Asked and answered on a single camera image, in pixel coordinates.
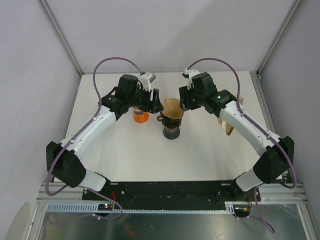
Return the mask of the orange glass flask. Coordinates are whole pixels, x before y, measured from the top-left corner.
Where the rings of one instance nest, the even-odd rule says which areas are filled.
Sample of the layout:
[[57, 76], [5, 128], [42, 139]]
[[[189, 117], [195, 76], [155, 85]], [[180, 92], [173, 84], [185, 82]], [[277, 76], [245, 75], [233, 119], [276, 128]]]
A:
[[141, 111], [141, 112], [134, 111], [133, 119], [136, 123], [139, 123], [139, 124], [146, 123], [149, 120], [149, 113], [144, 111]]

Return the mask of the dark green dripper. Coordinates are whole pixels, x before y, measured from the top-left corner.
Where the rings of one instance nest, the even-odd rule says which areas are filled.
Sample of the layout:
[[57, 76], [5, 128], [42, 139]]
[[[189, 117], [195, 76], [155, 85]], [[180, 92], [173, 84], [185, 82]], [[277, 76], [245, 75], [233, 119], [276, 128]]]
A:
[[168, 129], [174, 129], [181, 126], [182, 117], [168, 117], [163, 112], [160, 112], [160, 115], [156, 117], [158, 122], [161, 122], [164, 127]]

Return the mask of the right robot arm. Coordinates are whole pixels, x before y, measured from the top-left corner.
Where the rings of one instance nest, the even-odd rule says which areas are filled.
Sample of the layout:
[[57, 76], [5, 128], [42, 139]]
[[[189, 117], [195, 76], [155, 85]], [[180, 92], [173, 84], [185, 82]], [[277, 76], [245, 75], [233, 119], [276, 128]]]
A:
[[187, 85], [179, 88], [180, 105], [184, 111], [204, 107], [236, 129], [259, 156], [254, 166], [235, 179], [231, 196], [242, 201], [249, 190], [261, 184], [270, 184], [293, 165], [294, 141], [263, 127], [245, 111], [228, 90], [217, 90], [211, 75], [198, 70], [183, 71]]

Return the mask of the aluminium frame post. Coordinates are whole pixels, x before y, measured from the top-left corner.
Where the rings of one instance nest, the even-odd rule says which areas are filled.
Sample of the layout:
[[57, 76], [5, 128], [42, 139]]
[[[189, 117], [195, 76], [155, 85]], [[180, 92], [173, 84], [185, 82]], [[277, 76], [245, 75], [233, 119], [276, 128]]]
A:
[[60, 24], [58, 23], [57, 18], [55, 16], [54, 12], [52, 11], [48, 1], [47, 0], [37, 0], [37, 3], [39, 4], [44, 16], [46, 17], [48, 23], [50, 24], [57, 40], [61, 44], [61, 47], [64, 50], [68, 59], [70, 60], [72, 66], [76, 70], [77, 74], [79, 76], [82, 76], [84, 73], [80, 67], [80, 64], [79, 64], [78, 60], [76, 59], [76, 56], [75, 56], [70, 44], [68, 43], [68, 40], [65, 37], [65, 35], [60, 27]]
[[280, 47], [283, 39], [285, 38], [287, 32], [289, 31], [290, 27], [292, 26], [295, 18], [297, 17], [298, 13], [300, 12], [302, 6], [304, 5], [305, 0], [294, 0], [290, 9], [288, 10], [283, 22], [281, 23], [274, 39], [272, 40], [271, 45], [269, 46], [261, 64], [259, 65], [256, 74], [261, 76], [263, 72], [266, 70], [268, 64], [272, 60], [274, 54], [276, 53], [277, 49]]

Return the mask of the brown coffee filter stack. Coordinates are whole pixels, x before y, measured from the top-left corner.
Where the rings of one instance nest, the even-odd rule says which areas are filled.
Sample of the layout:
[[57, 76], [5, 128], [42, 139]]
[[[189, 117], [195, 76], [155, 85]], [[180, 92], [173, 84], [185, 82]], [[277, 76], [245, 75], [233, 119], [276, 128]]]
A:
[[[239, 117], [240, 116], [236, 102], [234, 103], [234, 105], [231, 109], [228, 109], [228, 113], [229, 113], [229, 115], [228, 115], [227, 120], [230, 120], [231, 117]], [[225, 131], [227, 136], [230, 136], [232, 134], [234, 127], [228, 121], [226, 121], [226, 117], [224, 116], [223, 118], [221, 118], [219, 116], [217, 120], [218, 120], [218, 123], [219, 123], [221, 129]]]

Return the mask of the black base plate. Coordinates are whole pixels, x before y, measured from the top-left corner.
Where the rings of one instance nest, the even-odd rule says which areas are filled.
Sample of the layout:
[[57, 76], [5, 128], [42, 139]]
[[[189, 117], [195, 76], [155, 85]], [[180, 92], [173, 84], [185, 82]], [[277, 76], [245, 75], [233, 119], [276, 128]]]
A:
[[183, 205], [221, 206], [225, 202], [260, 200], [260, 192], [240, 190], [233, 180], [211, 181], [121, 181], [110, 182], [98, 193], [83, 191], [85, 201], [101, 201], [103, 196], [115, 197], [122, 207], [168, 207], [183, 209]]

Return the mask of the right aluminium frame post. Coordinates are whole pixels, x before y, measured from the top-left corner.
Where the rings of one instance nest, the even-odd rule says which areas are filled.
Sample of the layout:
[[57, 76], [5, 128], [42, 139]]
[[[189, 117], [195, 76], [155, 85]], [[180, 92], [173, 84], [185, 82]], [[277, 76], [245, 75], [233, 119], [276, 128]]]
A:
[[305, 0], [294, 0], [290, 9], [288, 10], [283, 22], [281, 23], [274, 39], [272, 40], [271, 45], [269, 46], [261, 64], [259, 65], [256, 74], [261, 76], [263, 72], [266, 70], [268, 64], [272, 60], [274, 54], [276, 53], [277, 49], [280, 47], [283, 39], [285, 38], [287, 32], [289, 31], [290, 27], [292, 26], [295, 18], [297, 17], [298, 13], [300, 12], [302, 6], [304, 5]]

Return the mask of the aluminium rail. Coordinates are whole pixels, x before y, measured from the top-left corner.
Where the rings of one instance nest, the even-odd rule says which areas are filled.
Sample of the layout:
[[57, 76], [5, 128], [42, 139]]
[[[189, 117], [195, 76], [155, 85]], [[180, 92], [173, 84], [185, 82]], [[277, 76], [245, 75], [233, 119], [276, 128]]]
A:
[[[305, 204], [309, 202], [303, 184], [298, 184], [294, 189], [285, 188], [279, 184], [268, 184], [259, 187], [261, 202], [266, 204]], [[45, 184], [42, 183], [37, 195], [38, 201], [81, 201], [83, 189], [81, 187], [67, 187], [60, 193], [49, 196]]]

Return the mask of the left aluminium frame post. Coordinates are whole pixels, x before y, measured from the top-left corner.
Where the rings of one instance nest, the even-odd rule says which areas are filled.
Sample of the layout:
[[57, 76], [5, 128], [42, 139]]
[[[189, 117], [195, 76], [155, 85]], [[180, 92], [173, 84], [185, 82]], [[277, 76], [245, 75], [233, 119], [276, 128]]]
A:
[[82, 76], [84, 73], [80, 67], [80, 64], [79, 64], [78, 60], [76, 59], [76, 56], [75, 56], [70, 44], [68, 43], [68, 40], [65, 37], [65, 35], [60, 27], [60, 24], [58, 23], [57, 18], [55, 16], [54, 12], [52, 11], [48, 1], [47, 0], [37, 0], [37, 3], [39, 4], [44, 16], [46, 17], [48, 23], [50, 24], [57, 40], [61, 44], [61, 47], [64, 50], [68, 59], [70, 60], [72, 66], [76, 70], [77, 74], [79, 76]]

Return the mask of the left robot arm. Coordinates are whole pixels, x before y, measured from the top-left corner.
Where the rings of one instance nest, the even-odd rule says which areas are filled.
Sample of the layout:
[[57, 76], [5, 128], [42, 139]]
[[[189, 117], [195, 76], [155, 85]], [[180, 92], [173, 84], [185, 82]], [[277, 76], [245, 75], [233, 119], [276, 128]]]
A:
[[151, 88], [155, 78], [155, 74], [149, 72], [140, 76], [122, 75], [117, 86], [99, 97], [96, 112], [75, 133], [59, 143], [51, 141], [46, 146], [49, 177], [55, 177], [71, 188], [92, 189], [98, 199], [107, 199], [111, 193], [107, 179], [87, 170], [81, 160], [91, 143], [130, 108], [150, 114], [163, 110], [158, 89]]

